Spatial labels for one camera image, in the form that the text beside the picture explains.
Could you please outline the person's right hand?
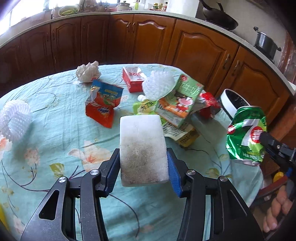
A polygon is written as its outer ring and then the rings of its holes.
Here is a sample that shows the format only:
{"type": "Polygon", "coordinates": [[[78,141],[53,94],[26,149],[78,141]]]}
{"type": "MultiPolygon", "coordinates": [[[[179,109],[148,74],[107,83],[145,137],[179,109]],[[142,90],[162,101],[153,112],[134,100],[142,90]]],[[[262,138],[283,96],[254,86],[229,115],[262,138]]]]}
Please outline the person's right hand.
{"type": "Polygon", "coordinates": [[[278,226],[276,218],[282,212],[287,215],[292,207],[293,202],[288,198],[286,186],[280,187],[277,196],[273,199],[271,207],[267,210],[266,216],[263,219],[263,231],[268,233],[271,230],[275,230],[278,226]]]}

